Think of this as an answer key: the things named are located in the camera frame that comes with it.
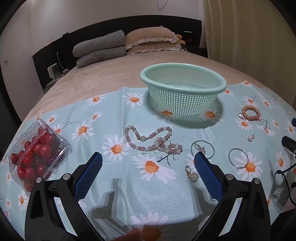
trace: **hand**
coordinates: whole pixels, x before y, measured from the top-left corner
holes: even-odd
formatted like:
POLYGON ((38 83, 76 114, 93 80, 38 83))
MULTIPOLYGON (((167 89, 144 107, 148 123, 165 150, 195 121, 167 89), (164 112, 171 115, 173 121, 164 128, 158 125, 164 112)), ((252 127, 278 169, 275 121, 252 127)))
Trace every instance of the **hand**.
POLYGON ((112 241, 142 241, 143 233, 139 229, 133 229, 129 233, 112 239, 112 241))

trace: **beige curtain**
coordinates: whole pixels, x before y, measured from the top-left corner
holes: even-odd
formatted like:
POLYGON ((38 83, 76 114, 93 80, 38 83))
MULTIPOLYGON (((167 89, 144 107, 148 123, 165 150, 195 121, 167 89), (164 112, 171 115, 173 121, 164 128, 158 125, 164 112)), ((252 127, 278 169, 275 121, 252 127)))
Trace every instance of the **beige curtain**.
POLYGON ((296 37, 269 0, 203 0, 208 57, 296 107, 296 37))

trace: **teddy bear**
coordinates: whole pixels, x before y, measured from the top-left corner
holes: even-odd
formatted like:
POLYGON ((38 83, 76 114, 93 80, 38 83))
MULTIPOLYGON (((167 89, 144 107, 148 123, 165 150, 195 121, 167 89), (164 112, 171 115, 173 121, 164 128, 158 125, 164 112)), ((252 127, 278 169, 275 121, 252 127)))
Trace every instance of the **teddy bear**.
POLYGON ((186 45, 186 42, 182 40, 182 36, 179 34, 176 34, 176 37, 178 38, 178 44, 186 45))

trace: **pillow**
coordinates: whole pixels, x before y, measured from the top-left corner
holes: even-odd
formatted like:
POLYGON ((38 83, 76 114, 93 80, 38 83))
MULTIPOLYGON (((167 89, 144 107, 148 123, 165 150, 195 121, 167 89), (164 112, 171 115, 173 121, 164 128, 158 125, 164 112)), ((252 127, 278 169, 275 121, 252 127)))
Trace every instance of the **pillow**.
POLYGON ((99 38, 86 40, 77 44, 73 49, 73 56, 82 57, 97 50, 123 46, 125 40, 126 38, 124 32, 122 30, 118 30, 114 33, 107 34, 99 38))
POLYGON ((82 56, 79 60, 77 60, 77 68, 81 69, 85 66, 101 62, 103 60, 119 58, 125 56, 125 54, 126 51, 124 46, 94 51, 88 55, 82 56))
POLYGON ((134 53, 146 53, 146 52, 155 52, 163 50, 181 50, 181 45, 178 43, 171 42, 158 42, 158 43, 144 43, 137 46, 133 46, 128 49, 128 54, 134 53))
POLYGON ((178 38, 169 29, 164 27, 140 28, 126 35, 125 49, 128 50, 133 46, 150 42, 166 42, 176 43, 178 38))

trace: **white wall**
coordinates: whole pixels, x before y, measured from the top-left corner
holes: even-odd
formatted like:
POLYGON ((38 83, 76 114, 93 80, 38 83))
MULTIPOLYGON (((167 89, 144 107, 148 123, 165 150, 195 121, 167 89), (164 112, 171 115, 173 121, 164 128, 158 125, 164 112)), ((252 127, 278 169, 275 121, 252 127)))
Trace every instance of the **white wall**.
POLYGON ((2 73, 7 91, 20 118, 23 120, 42 97, 41 86, 32 61, 33 54, 66 32, 70 33, 113 18, 152 14, 202 20, 202 1, 27 0, 0 37, 2 73), (6 66, 3 62, 5 55, 9 56, 9 64, 6 66), (15 87, 12 86, 18 83, 22 84, 15 91, 15 87), (23 87, 26 88, 25 93, 22 93, 23 87))

